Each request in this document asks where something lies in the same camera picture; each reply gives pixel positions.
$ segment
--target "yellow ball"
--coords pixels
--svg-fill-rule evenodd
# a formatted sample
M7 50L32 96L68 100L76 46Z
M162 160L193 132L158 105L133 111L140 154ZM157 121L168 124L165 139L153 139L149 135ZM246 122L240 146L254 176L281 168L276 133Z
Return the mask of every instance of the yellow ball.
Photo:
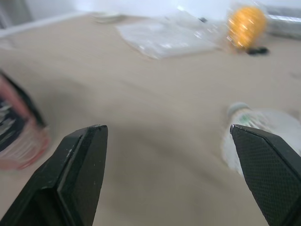
M267 19L257 7L243 7L229 18L229 36L238 49L248 49L265 30Z

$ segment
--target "silver foil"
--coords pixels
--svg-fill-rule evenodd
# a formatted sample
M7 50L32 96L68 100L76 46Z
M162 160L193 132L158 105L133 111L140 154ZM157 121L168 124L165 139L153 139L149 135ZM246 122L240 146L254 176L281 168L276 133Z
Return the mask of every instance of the silver foil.
M267 6L268 33L301 40L301 8Z

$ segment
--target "black object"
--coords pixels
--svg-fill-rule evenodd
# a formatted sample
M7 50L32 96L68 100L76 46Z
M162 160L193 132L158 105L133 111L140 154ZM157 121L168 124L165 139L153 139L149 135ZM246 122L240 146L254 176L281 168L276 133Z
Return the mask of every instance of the black object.
M107 127L99 125L66 136L35 171L0 226L92 226L107 138Z
M267 55L269 53L269 50L266 47L250 48L246 51L246 53L252 56L255 56L257 54Z
M258 51L255 48L250 48L250 49L247 50L246 53L249 54L249 55L257 55Z
M263 55L269 53L269 50L266 47L259 47L257 51L258 51L259 54L263 54Z
M202 21L203 23L206 23L208 20L205 17L199 18L200 21Z
M279 136L240 125L232 134L246 183L270 226L301 225L301 157Z

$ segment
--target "transparent plastic wrap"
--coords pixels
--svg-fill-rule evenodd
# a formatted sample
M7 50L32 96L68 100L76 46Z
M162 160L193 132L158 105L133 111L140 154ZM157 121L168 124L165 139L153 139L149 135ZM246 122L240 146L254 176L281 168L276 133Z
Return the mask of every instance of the transparent plastic wrap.
M143 54L160 59L218 47L220 22L203 23L185 11L118 26L122 38Z
M254 1L235 1L228 14L226 50L247 51L258 45L267 29L265 7Z

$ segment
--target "white plate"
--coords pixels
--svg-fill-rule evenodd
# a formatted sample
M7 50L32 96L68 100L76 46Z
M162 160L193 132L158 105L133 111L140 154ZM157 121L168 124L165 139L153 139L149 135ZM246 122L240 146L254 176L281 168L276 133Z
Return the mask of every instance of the white plate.
M119 12L114 11L104 11L96 12L92 17L99 23L110 23L119 20L122 15Z

